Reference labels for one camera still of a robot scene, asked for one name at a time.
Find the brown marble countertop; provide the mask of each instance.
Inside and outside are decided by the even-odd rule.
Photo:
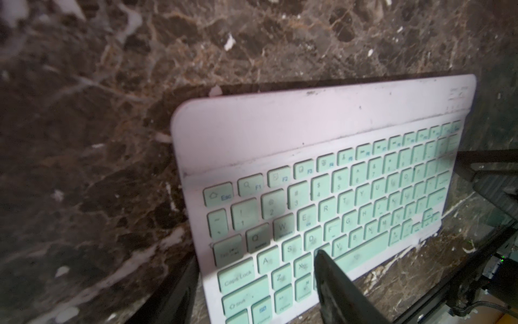
[[[517,146],[512,0],[2,0],[0,12],[6,324],[123,323],[193,251],[168,126],[213,86],[474,73],[462,148]],[[439,234],[356,283],[394,318],[477,246],[491,210],[455,177]],[[203,305],[200,293],[194,323]]]

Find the white keyboard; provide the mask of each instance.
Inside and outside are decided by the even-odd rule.
[[[314,257],[351,280],[433,235],[473,75],[191,100],[171,134],[212,323],[318,303]]]

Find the mint green key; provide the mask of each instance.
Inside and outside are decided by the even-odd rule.
[[[252,305],[253,324],[268,324],[272,319],[272,315],[273,310],[271,308],[270,296]]]
[[[367,181],[367,163],[362,162],[351,167],[351,185],[356,186]]]
[[[248,258],[218,272],[220,291],[225,295],[251,282],[254,277],[254,260]]]
[[[392,246],[399,242],[401,239],[401,225],[398,225],[390,230],[390,241],[388,242],[389,246]]]
[[[414,198],[414,187],[406,187],[401,190],[401,205],[409,204]]]
[[[347,273],[383,252],[388,243],[389,234],[383,233],[335,259],[335,262],[342,271]]]
[[[356,188],[356,197],[354,205],[361,206],[370,200],[370,184],[364,184]]]
[[[403,138],[401,136],[394,136],[388,139],[388,149],[395,150],[403,145]]]
[[[404,168],[409,166],[412,162],[412,151],[409,148],[399,151],[399,157],[397,159],[397,167]]]
[[[311,253],[308,253],[295,261],[293,261],[293,270],[295,278],[300,278],[313,269],[313,258]]]
[[[296,236],[282,243],[282,261],[288,262],[302,254],[302,238]]]
[[[297,230],[305,231],[316,225],[315,205],[302,208],[297,212]]]
[[[230,317],[270,294],[268,277],[263,276],[222,298],[223,312]]]
[[[425,140],[427,140],[429,138],[430,138],[430,130],[428,128],[425,130],[418,131],[418,137],[417,137],[418,142],[424,142]]]
[[[349,247],[349,237],[343,235],[333,241],[333,258],[344,254]]]
[[[309,203],[309,184],[299,182],[288,187],[288,208],[297,209]]]
[[[287,284],[291,284],[292,278],[292,270],[291,263],[285,264],[277,270],[272,271],[271,273],[271,287],[274,290],[279,290],[280,288],[286,286]]]
[[[295,180],[304,179],[314,173],[315,162],[306,160],[293,165],[293,177]]]
[[[358,224],[363,225],[366,222],[372,220],[374,216],[374,207],[372,204],[368,204],[359,208]]]
[[[388,210],[392,211],[401,205],[401,192],[394,192],[388,196]]]
[[[231,206],[230,210],[232,214],[232,223],[234,224],[234,230],[236,231],[252,227],[259,223],[259,212],[256,198],[234,204]]]
[[[203,190],[203,198],[205,206],[212,208],[219,205],[226,204],[234,197],[232,183],[226,182],[217,186],[205,188]]]
[[[349,190],[338,195],[338,213],[343,214],[354,208],[354,191]]]
[[[387,176],[387,187],[385,192],[394,192],[399,189],[399,173],[393,173]]]
[[[437,160],[431,160],[426,162],[426,177],[430,177],[435,174],[437,170]]]
[[[372,182],[372,189],[370,193],[371,199],[378,199],[385,195],[386,179],[381,178]]]
[[[270,225],[262,224],[247,231],[248,252],[254,253],[270,244]]]
[[[386,214],[380,217],[380,221],[378,223],[378,233],[382,233],[390,228],[390,224],[392,223],[392,214]]]
[[[410,203],[405,206],[405,218],[404,219],[411,219],[415,215],[415,209],[416,209],[416,203]]]
[[[295,233],[295,216],[288,214],[274,220],[274,240],[280,241]]]
[[[329,242],[337,238],[342,233],[341,229],[340,218],[335,218],[324,224],[324,241]]]
[[[374,217],[378,218],[382,215],[385,215],[387,212],[387,207],[389,205],[389,200],[387,198],[378,199],[374,202]]]
[[[331,197],[319,203],[319,221],[325,222],[336,216],[336,198]]]
[[[412,234],[412,220],[409,219],[403,223],[401,239],[404,240]]]
[[[392,213],[391,226],[401,224],[401,222],[403,221],[404,216],[405,216],[405,209],[404,208],[400,208],[398,210],[395,210]]]
[[[383,174],[383,160],[381,158],[375,158],[369,160],[367,179],[374,179]]]
[[[237,191],[241,197],[248,197],[263,191],[264,180],[262,174],[237,180]]]
[[[410,132],[403,135],[403,146],[410,146],[415,143],[415,133]]]
[[[424,159],[424,145],[419,144],[412,148],[412,163],[419,163]]]
[[[442,188],[428,196],[428,202],[426,207],[430,208],[439,203],[442,203],[446,199],[446,189]]]
[[[397,170],[397,153],[390,153],[385,155],[383,162],[383,173],[390,173]]]
[[[261,196],[263,219],[281,216],[286,211],[286,194],[283,189],[266,193]]]
[[[426,143],[426,145],[424,146],[424,159],[433,159],[435,157],[436,149],[437,148],[435,141]]]
[[[419,165],[416,165],[414,167],[414,176],[413,176],[413,182],[419,182],[424,179],[426,174],[426,166],[421,163]]]
[[[388,151],[388,149],[389,149],[389,143],[387,142],[386,139],[377,140],[376,142],[374,142],[374,146],[373,146],[374,155],[385,153]]]
[[[435,177],[432,177],[426,181],[426,188],[424,190],[424,193],[429,194],[435,191],[435,188],[437,187],[437,179]]]
[[[378,221],[374,220],[365,225],[365,234],[363,239],[368,241],[376,235],[378,235]]]
[[[328,174],[311,179],[311,200],[321,200],[331,194],[331,179]]]
[[[355,248],[363,243],[363,227],[359,227],[349,234],[349,248]]]
[[[347,150],[343,150],[338,152],[338,165],[346,165],[354,161],[354,150],[352,148],[348,148]]]
[[[245,309],[241,313],[238,313],[228,320],[226,320],[225,324],[249,324],[248,322],[248,311]]]
[[[342,218],[342,233],[349,233],[358,226],[358,211],[353,210]]]
[[[210,237],[213,240],[225,237],[228,233],[228,223],[226,220],[226,211],[224,209],[210,212],[207,215],[209,221]]]
[[[243,256],[241,235],[232,236],[217,242],[212,249],[214,250],[214,260],[217,267],[224,267],[227,264],[231,264]]]
[[[341,170],[333,172],[332,192],[337,193],[349,187],[349,168],[345,167]]]
[[[311,295],[311,283],[313,282],[313,277],[311,274],[307,274],[304,277],[298,279],[295,282],[295,300],[297,302],[306,299]]]
[[[313,251],[322,245],[322,227],[318,226],[304,233],[304,251]]]
[[[288,183],[291,179],[290,167],[283,166],[278,169],[268,171],[268,186],[276,188]]]
[[[334,153],[318,157],[316,159],[316,171],[326,172],[335,167],[336,157]]]
[[[411,185],[413,176],[414,170],[411,167],[401,171],[401,179],[399,181],[399,186],[406,187]]]
[[[293,287],[291,284],[282,288],[274,294],[275,313],[282,314],[293,306]]]

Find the keycap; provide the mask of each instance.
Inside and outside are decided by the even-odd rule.
[[[268,186],[276,188],[288,183],[291,179],[290,167],[283,166],[278,169],[268,171]]]
[[[345,167],[333,172],[332,192],[337,193],[349,187],[349,168]]]
[[[302,254],[302,238],[300,235],[282,243],[282,261],[288,262]]]
[[[282,314],[293,306],[293,288],[289,284],[274,294],[275,313]]]
[[[316,225],[315,205],[302,208],[297,212],[297,230],[305,231]]]
[[[226,204],[234,197],[232,183],[226,182],[217,186],[205,188],[203,190],[203,198],[205,206],[211,208]]]
[[[261,196],[263,219],[272,219],[281,216],[286,211],[286,194],[279,189]]]
[[[343,150],[338,152],[338,165],[346,165],[354,161],[354,150],[352,148],[348,148],[347,150]]]
[[[322,245],[322,227],[317,226],[304,233],[304,251],[313,251]]]
[[[335,218],[324,224],[324,241],[329,242],[337,238],[341,233],[341,220]]]
[[[381,158],[375,158],[369,160],[367,169],[367,179],[374,179],[382,175],[383,171],[383,160]]]
[[[226,211],[219,209],[214,212],[210,212],[207,215],[209,221],[209,232],[210,237],[213,240],[225,237],[228,233],[228,223],[226,220]]]
[[[280,241],[295,232],[295,217],[288,214],[274,220],[274,240]]]
[[[237,191],[241,197],[248,197],[263,191],[263,175],[256,174],[237,180]]]
[[[318,157],[316,159],[316,171],[326,172],[335,167],[336,157],[334,153]]]
[[[268,296],[252,305],[253,324],[268,324],[272,319],[271,297]]]
[[[299,182],[288,187],[288,208],[297,209],[309,203],[309,184]]]
[[[331,179],[328,174],[311,179],[311,200],[321,200],[331,194]]]
[[[295,278],[300,278],[305,274],[310,273],[313,268],[313,257],[311,256],[311,253],[303,255],[293,261],[293,268]]]
[[[373,145],[373,154],[378,155],[385,153],[389,149],[389,143],[386,139],[377,140]]]
[[[241,313],[238,313],[228,320],[226,320],[225,324],[249,324],[248,322],[248,311],[245,309]]]
[[[351,185],[356,186],[367,181],[367,163],[362,162],[351,167]]]
[[[247,247],[249,253],[259,251],[270,244],[270,225],[262,224],[247,231]]]
[[[383,233],[335,259],[336,264],[347,273],[362,265],[387,248],[389,234]]]
[[[259,222],[259,212],[257,211],[257,199],[252,198],[231,206],[232,223],[234,230],[252,227]]]
[[[336,198],[331,197],[319,203],[319,221],[325,222],[336,216]]]
[[[354,191],[349,190],[338,195],[338,213],[343,214],[354,208]]]
[[[285,264],[277,270],[272,271],[271,273],[271,287],[274,290],[279,290],[280,288],[286,286],[287,284],[291,284],[292,278],[292,270],[291,263]]]
[[[295,300],[297,302],[302,301],[303,299],[309,297],[311,295],[311,283],[313,282],[313,277],[310,273],[305,275],[304,277],[298,279],[295,282]]]
[[[268,277],[263,276],[223,297],[223,312],[226,317],[230,317],[267,297],[269,293]]]
[[[243,256],[241,235],[232,236],[214,243],[212,249],[214,250],[214,259],[217,267],[224,267],[237,261]]]
[[[257,270],[259,274],[266,274],[279,266],[279,248],[274,246],[257,255]]]

